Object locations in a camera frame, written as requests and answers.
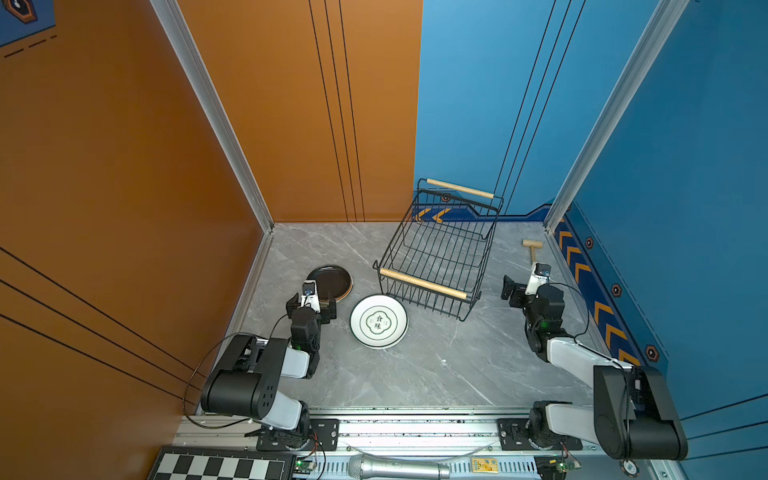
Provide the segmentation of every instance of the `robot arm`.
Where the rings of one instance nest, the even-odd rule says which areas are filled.
[[[332,298],[321,307],[314,280],[306,281],[302,289],[301,296],[296,294],[286,304],[291,340],[236,335],[200,397],[205,412],[258,420],[269,427],[255,432],[259,437],[294,449],[310,437],[309,409],[278,390],[280,377],[312,378],[319,362],[320,326],[336,318],[336,301]]]
[[[550,269],[535,263],[526,284],[505,276],[502,299],[523,310],[531,350],[590,386],[594,406],[536,402],[531,440],[546,447],[566,435],[597,443],[612,458],[685,458],[687,440],[664,377],[653,367],[607,358],[568,335],[563,292],[547,284]]]

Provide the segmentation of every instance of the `black line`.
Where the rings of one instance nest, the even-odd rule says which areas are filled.
[[[528,88],[531,86],[531,79],[533,78],[533,72],[536,69],[536,63],[538,62],[538,55],[541,53],[541,46],[544,44],[544,38],[547,36],[547,30],[549,29],[549,21],[552,20],[552,12],[554,12],[554,4],[558,0],[552,2],[552,8],[549,10],[549,18],[547,18],[547,24],[544,27],[544,33],[541,34],[541,41],[538,44],[538,50],[536,51],[536,59],[533,61],[531,67],[531,74],[528,76],[528,84],[525,85],[525,93],[523,93],[523,99],[520,101],[520,109],[518,110],[518,116],[515,119],[515,126],[512,127],[512,135],[509,136],[509,143],[507,144],[507,151],[504,154],[504,160],[502,161],[502,167],[498,169],[498,178],[496,178],[496,185],[493,187],[493,193],[496,193],[498,189],[498,182],[502,179],[502,173],[504,172],[504,165],[507,163],[507,156],[509,155],[509,148],[512,145],[512,138],[515,137],[515,130],[518,128],[518,121],[520,120],[520,113],[523,111],[523,105],[525,104],[525,97],[528,95]]]
[[[763,397],[767,397],[767,396],[768,396],[768,393],[764,393],[762,395],[754,396],[751,399],[740,400],[739,402],[730,403],[729,405],[723,405],[721,407],[717,407],[716,409],[707,410],[706,412],[697,413],[695,415],[689,415],[687,417],[684,417],[684,418],[680,419],[680,421],[682,422],[683,420],[692,419],[693,417],[698,417],[700,415],[706,415],[707,413],[712,413],[712,412],[716,412],[718,410],[727,409],[727,408],[730,408],[730,407],[733,407],[733,406],[741,405],[742,403],[752,402],[753,400],[759,400],[759,399],[762,399]]]
[[[357,158],[357,181],[360,185],[360,206],[362,207],[362,221],[366,221],[366,202],[362,195],[362,174],[360,173],[360,153],[357,151],[357,129],[355,128],[355,109],[352,105],[352,82],[349,79],[349,59],[346,56],[346,35],[344,35],[344,15],[341,11],[339,0],[339,17],[341,18],[341,38],[344,41],[344,62],[346,63],[346,85],[349,87],[349,109],[352,112],[352,135],[355,138],[355,158]]]
[[[158,368],[158,369],[162,370],[163,372],[166,372],[168,375],[170,375],[170,376],[174,377],[175,379],[177,379],[177,380],[180,380],[180,381],[182,381],[182,382],[184,382],[184,383],[187,383],[187,380],[185,380],[185,379],[182,379],[181,377],[179,377],[179,376],[176,376],[176,375],[174,375],[174,374],[173,374],[173,373],[171,373],[171,372],[168,372],[168,371],[167,371],[166,369],[164,369],[163,367],[161,367],[161,366],[159,366],[159,365],[157,365],[157,364],[155,364],[155,363],[152,363],[151,361],[149,361],[149,360],[145,359],[143,356],[140,356],[140,355],[138,355],[137,353],[134,353],[134,352],[130,351],[129,349],[125,348],[124,346],[120,345],[119,343],[117,343],[117,342],[115,342],[115,341],[113,341],[113,340],[110,340],[110,339],[109,339],[109,338],[107,338],[106,336],[103,336],[103,335],[101,335],[99,332],[96,332],[95,330],[92,330],[92,329],[88,328],[86,325],[83,325],[82,323],[78,322],[77,320],[75,320],[75,319],[73,319],[73,318],[71,318],[71,317],[69,317],[69,316],[66,316],[65,314],[63,314],[62,312],[59,312],[58,310],[56,310],[56,309],[55,309],[55,308],[53,308],[52,306],[50,306],[50,305],[48,305],[48,304],[46,304],[46,303],[43,303],[41,300],[38,300],[38,299],[34,298],[32,295],[30,295],[30,294],[28,294],[28,293],[26,293],[26,292],[23,292],[23,291],[21,291],[20,289],[16,288],[15,286],[11,285],[10,283],[6,282],[5,280],[3,280],[3,279],[0,279],[0,283],[2,283],[3,285],[7,286],[8,288],[10,288],[10,289],[12,289],[12,290],[14,290],[14,291],[16,291],[16,292],[18,292],[18,293],[20,293],[21,295],[23,295],[23,296],[26,296],[27,298],[29,298],[29,299],[30,299],[30,300],[32,300],[33,302],[36,302],[37,304],[44,306],[44,307],[45,307],[45,308],[47,308],[48,310],[51,310],[53,313],[56,313],[57,315],[59,315],[59,316],[61,316],[61,317],[65,318],[65,319],[69,320],[70,322],[74,323],[75,325],[77,325],[77,326],[80,326],[81,328],[84,328],[84,329],[86,329],[88,332],[91,332],[91,333],[93,333],[93,334],[94,334],[94,335],[96,335],[97,337],[99,337],[99,338],[101,338],[101,339],[104,339],[104,340],[107,340],[107,341],[108,341],[109,343],[111,343],[112,345],[116,346],[116,347],[117,347],[117,348],[119,348],[119,349],[122,349],[122,350],[124,350],[125,352],[128,352],[128,353],[130,353],[131,355],[135,356],[135,357],[136,357],[136,358],[138,358],[139,360],[144,360],[146,363],[149,363],[149,364],[150,364],[150,365],[152,365],[153,367],[156,367],[156,368]]]
[[[166,389],[163,389],[163,388],[161,388],[161,387],[159,387],[159,386],[157,386],[157,385],[155,385],[155,384],[153,384],[153,383],[150,383],[150,382],[148,382],[147,380],[144,380],[144,379],[140,379],[140,378],[139,378],[139,377],[137,377],[136,375],[133,375],[133,374],[131,374],[131,373],[128,373],[128,372],[126,372],[126,371],[125,371],[125,370],[123,370],[123,369],[119,369],[118,367],[116,367],[116,366],[114,366],[114,365],[111,365],[111,364],[109,364],[109,363],[106,363],[104,360],[99,360],[99,359],[97,359],[96,357],[94,357],[94,356],[92,356],[92,355],[88,355],[86,352],[83,352],[82,350],[76,349],[76,348],[74,348],[73,346],[69,346],[69,345],[67,345],[66,343],[62,342],[61,340],[56,340],[56,339],[55,339],[55,338],[53,338],[52,336],[48,336],[48,335],[45,335],[43,332],[41,332],[41,331],[39,331],[39,330],[35,330],[35,329],[33,329],[32,327],[30,327],[30,326],[26,326],[24,323],[21,323],[21,322],[19,322],[19,321],[16,321],[16,320],[12,319],[10,316],[6,316],[6,315],[3,315],[2,313],[0,313],[0,317],[2,317],[2,318],[4,318],[4,319],[8,320],[8,321],[9,321],[9,322],[11,322],[11,323],[15,323],[16,325],[18,325],[18,326],[20,326],[20,327],[22,327],[22,328],[25,328],[25,329],[29,330],[30,332],[33,332],[33,333],[37,333],[39,336],[42,336],[42,337],[44,337],[44,338],[46,338],[46,339],[49,339],[49,340],[51,340],[52,342],[56,342],[56,343],[58,343],[58,344],[59,344],[59,345],[61,345],[61,346],[67,347],[68,349],[70,349],[70,350],[72,350],[72,351],[75,351],[75,352],[77,352],[77,353],[79,353],[79,354],[81,354],[81,355],[83,355],[83,356],[87,356],[89,359],[91,359],[91,360],[95,360],[95,361],[99,362],[101,365],[106,365],[106,366],[108,366],[108,367],[109,367],[109,368],[111,368],[111,369],[117,370],[118,372],[124,373],[125,375],[128,375],[128,376],[130,376],[131,378],[138,380],[139,382],[142,382],[142,383],[146,383],[147,385],[149,385],[149,386],[151,386],[151,387],[154,387],[155,389],[158,389],[158,390],[160,390],[161,392],[165,392],[165,393],[167,393],[168,395],[170,395],[170,396],[172,396],[172,397],[174,397],[174,398],[177,398],[177,399],[179,399],[179,400],[182,400],[182,398],[181,398],[180,396],[178,396],[178,395],[176,395],[176,394],[174,394],[174,393],[168,392]],[[196,406],[194,403],[192,403],[192,402],[190,402],[190,401],[188,401],[188,400],[187,400],[187,403],[191,403],[193,406]]]
[[[50,30],[51,28],[53,28],[53,27],[55,27],[55,26],[56,26],[56,25],[51,25],[50,27],[46,27],[46,28],[43,28],[42,30],[37,30],[37,31],[34,31],[34,32],[32,32],[31,34],[29,34],[29,35],[24,35],[23,37],[14,38],[13,40],[11,40],[11,41],[7,41],[6,43],[4,43],[4,44],[0,45],[0,47],[5,47],[6,45],[10,45],[11,43],[13,43],[13,42],[15,42],[15,41],[24,40],[25,38],[29,38],[29,37],[31,37],[31,36],[33,36],[33,35],[37,35],[37,34],[38,34],[38,33],[40,33],[41,31]]]
[[[16,54],[17,54],[17,53],[19,53],[20,51],[24,51],[24,49],[23,49],[23,48],[20,48],[20,49],[18,49],[17,51],[12,51],[11,53],[9,53],[9,54],[7,54],[7,55],[3,55],[3,58],[8,58],[8,57],[10,57],[11,55],[16,55]]]
[[[333,141],[333,152],[336,154],[336,169],[339,171],[339,186],[341,186],[341,199],[344,202],[344,216],[349,222],[349,215],[346,212],[346,197],[344,196],[344,183],[341,180],[341,166],[339,165],[339,152],[336,149],[336,135],[333,134],[333,122],[331,121],[331,105],[328,103],[328,90],[326,89],[326,77],[323,74],[323,60],[320,58],[320,43],[317,41],[317,28],[315,27],[315,15],[312,13],[312,2],[306,0],[310,6],[310,18],[312,19],[312,30],[315,31],[315,46],[317,47],[317,61],[320,63],[320,77],[323,79],[323,92],[326,94],[326,108],[328,108],[328,124],[331,126],[331,140]],[[330,35],[330,25],[328,25],[328,35]]]
[[[522,145],[523,145],[523,140],[525,139],[525,133],[528,132],[528,125],[531,123],[531,118],[533,117],[533,112],[536,109],[536,102],[538,101],[538,96],[541,93],[541,87],[544,86],[544,80],[547,79],[547,72],[549,71],[549,64],[552,62],[552,57],[554,56],[554,50],[558,47],[558,40],[560,40],[560,34],[563,31],[563,25],[565,25],[565,19],[568,17],[568,11],[571,9],[571,3],[572,2],[573,2],[573,0],[568,0],[568,7],[565,8],[565,14],[563,15],[563,21],[560,22],[560,28],[558,29],[558,35],[554,38],[554,44],[552,45],[552,51],[549,52],[549,59],[547,60],[547,66],[544,68],[544,74],[541,76],[541,83],[538,85],[538,90],[536,91],[536,96],[533,99],[533,105],[531,106],[531,113],[528,114],[528,121],[525,122],[525,128],[523,129],[523,135],[520,136],[520,143],[518,144],[517,152],[515,152],[515,159],[512,161],[512,167],[509,169],[509,175],[507,176],[507,183],[504,184],[504,190],[502,190],[502,195],[501,195],[502,198],[507,193],[507,186],[509,185],[510,178],[512,178],[512,172],[515,170],[515,164],[517,163],[518,155],[520,154],[520,147],[522,147]]]
[[[352,167],[349,165],[349,148],[346,146],[346,129],[344,128],[344,113],[341,110],[341,94],[339,93],[339,75],[336,73],[336,56],[333,54],[333,40],[331,40],[331,21],[328,18],[328,3],[323,0],[326,6],[326,23],[328,24],[328,42],[331,44],[331,60],[333,61],[333,78],[336,80],[336,98],[339,99],[339,116],[341,117],[341,134],[344,139],[344,151],[346,152],[346,172],[349,174],[349,191],[352,192],[352,210],[355,213],[355,222],[357,221],[357,205],[355,204],[355,189],[352,186]]]
[[[741,450],[733,450],[732,452],[722,452],[722,453],[710,453],[709,455],[701,455],[698,457],[691,457],[691,458],[684,458],[684,461],[687,460],[698,460],[699,458],[709,458],[709,457],[717,457],[720,455],[730,455],[732,453],[742,453],[742,452],[753,452],[755,450],[764,450],[768,449],[768,445],[763,445],[762,447],[752,447],[751,449],[741,449]]]
[[[719,430],[717,432],[705,433],[703,435],[697,435],[695,437],[688,437],[688,440],[701,439],[703,437],[708,437],[710,435],[718,435],[720,433],[732,432],[733,430],[748,429],[749,427],[756,427],[758,425],[764,425],[766,423],[768,423],[768,420],[763,420],[762,422],[750,423],[749,425],[742,425],[741,427],[733,427],[731,429]]]
[[[538,122],[536,123],[536,128],[535,130],[533,130],[533,135],[531,136],[531,143],[528,144],[528,149],[525,151],[525,156],[523,157],[523,163],[520,165],[520,171],[518,172],[518,177],[517,179],[515,179],[515,185],[512,187],[512,192],[509,194],[509,202],[507,203],[507,207],[504,209],[504,215],[506,215],[507,212],[509,211],[509,204],[512,203],[512,195],[515,194],[515,190],[518,187],[518,182],[520,181],[520,175],[522,175],[523,168],[525,167],[525,161],[528,159],[528,154],[531,153],[531,146],[533,145],[533,140],[535,140],[536,133],[538,132],[538,126],[541,125],[541,119],[544,117],[545,110],[547,110],[549,97],[552,95],[552,90],[554,90],[554,83],[558,81],[558,75],[560,74],[560,68],[563,66],[563,61],[565,60],[565,54],[568,53],[568,47],[571,46],[571,40],[573,40],[574,33],[576,32],[576,26],[578,25],[578,21],[581,18],[581,13],[584,11],[584,5],[586,4],[587,4],[587,0],[584,0],[584,3],[581,4],[581,10],[578,11],[578,17],[576,17],[576,23],[574,23],[574,29],[571,30],[571,37],[568,38],[568,43],[565,44],[565,51],[563,51],[563,56],[560,59],[560,64],[558,65],[558,71],[555,72],[554,74],[554,80],[552,80],[552,86],[549,88],[549,93],[547,94],[547,100],[544,102],[544,107],[541,109],[541,115],[539,115]]]
[[[45,275],[43,272],[41,272],[40,270],[38,270],[38,269],[34,268],[34,267],[33,267],[32,265],[30,265],[29,263],[26,263],[24,260],[22,260],[22,259],[18,258],[18,257],[17,257],[16,255],[14,255],[13,253],[11,253],[11,252],[7,251],[5,248],[3,248],[3,247],[0,247],[0,251],[2,251],[3,253],[5,253],[6,255],[8,255],[9,257],[11,257],[12,259],[16,260],[16,261],[17,261],[17,262],[19,262],[21,265],[24,265],[24,266],[26,266],[27,268],[29,268],[30,270],[32,270],[33,272],[37,273],[39,276],[42,276],[42,277],[43,277],[43,278],[45,278],[47,281],[49,281],[49,282],[53,283],[54,285],[56,285],[56,286],[57,286],[57,287],[59,287],[60,289],[64,290],[66,293],[69,293],[69,294],[70,294],[70,295],[72,295],[74,298],[76,298],[76,299],[80,300],[82,303],[85,303],[86,305],[88,305],[89,307],[91,307],[93,310],[96,310],[97,312],[99,312],[101,315],[104,315],[104,316],[106,316],[108,319],[112,320],[113,322],[115,322],[115,323],[116,323],[116,324],[118,324],[119,326],[123,327],[123,328],[124,328],[124,329],[126,329],[127,331],[129,331],[129,332],[133,333],[135,336],[139,337],[139,338],[140,338],[140,339],[142,339],[143,341],[145,341],[145,342],[149,343],[149,344],[150,344],[150,345],[152,345],[154,348],[156,348],[156,349],[160,350],[162,353],[165,353],[165,354],[166,354],[166,355],[168,355],[170,358],[172,358],[172,359],[176,360],[177,362],[179,362],[181,365],[184,365],[184,366],[186,366],[186,367],[187,367],[188,369],[190,369],[190,370],[194,370],[192,367],[190,367],[190,366],[189,366],[189,365],[187,365],[186,363],[182,362],[181,360],[179,360],[179,359],[178,359],[178,358],[176,358],[175,356],[171,355],[170,353],[166,352],[165,350],[163,350],[163,349],[162,349],[162,348],[160,348],[159,346],[157,346],[157,345],[155,345],[154,343],[150,342],[149,340],[147,340],[147,339],[146,339],[146,338],[144,338],[143,336],[139,335],[138,333],[136,333],[136,332],[135,332],[135,331],[133,331],[132,329],[128,328],[128,327],[127,327],[127,326],[125,326],[124,324],[122,324],[122,323],[118,322],[118,321],[117,321],[115,318],[113,318],[112,316],[109,316],[109,315],[107,315],[107,314],[106,314],[106,313],[105,313],[103,310],[100,310],[100,309],[98,309],[98,308],[97,308],[97,307],[96,307],[96,306],[95,306],[93,303],[90,303],[90,302],[88,302],[88,301],[87,301],[86,299],[84,299],[83,297],[81,297],[81,296],[77,295],[76,293],[72,292],[72,291],[71,291],[71,290],[69,290],[67,287],[65,287],[65,286],[61,285],[61,284],[60,284],[59,282],[57,282],[56,280],[53,280],[53,279],[52,279],[51,277],[49,277],[48,275]],[[205,378],[205,375],[203,375],[202,373],[198,373],[198,375],[200,375],[201,377]]]

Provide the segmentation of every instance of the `white plate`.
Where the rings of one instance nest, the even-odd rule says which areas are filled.
[[[402,304],[391,296],[371,295],[355,305],[349,326],[363,345],[388,349],[406,335],[408,316]]]

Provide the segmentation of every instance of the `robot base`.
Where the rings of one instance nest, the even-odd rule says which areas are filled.
[[[580,439],[553,433],[547,427],[545,409],[549,403],[562,402],[536,402],[528,419],[497,420],[502,450],[560,450],[561,443],[568,450],[582,450],[584,446]]]
[[[326,452],[336,450],[336,440],[339,434],[338,419],[310,419],[309,407],[301,402],[299,425],[290,431],[261,428],[246,437],[258,436],[256,450],[260,452],[286,452],[290,450],[312,450],[314,436]]]

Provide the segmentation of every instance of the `blue wall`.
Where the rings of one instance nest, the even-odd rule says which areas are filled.
[[[583,0],[557,0],[504,170],[502,192],[555,37],[562,33],[536,101],[505,202],[541,116]],[[657,0],[589,0],[578,22],[509,214],[554,199]],[[433,177],[494,191],[550,1],[425,0],[415,179]]]
[[[0,47],[56,25],[53,0],[35,0],[33,5],[38,19],[30,23],[24,23],[8,12],[5,9],[5,1],[2,4],[0,5]]]
[[[681,417],[768,394],[766,25],[768,2],[691,2],[576,198],[667,354]],[[708,435],[767,407],[686,420],[689,458],[768,445],[768,424]],[[691,480],[756,478],[765,455],[683,466]]]

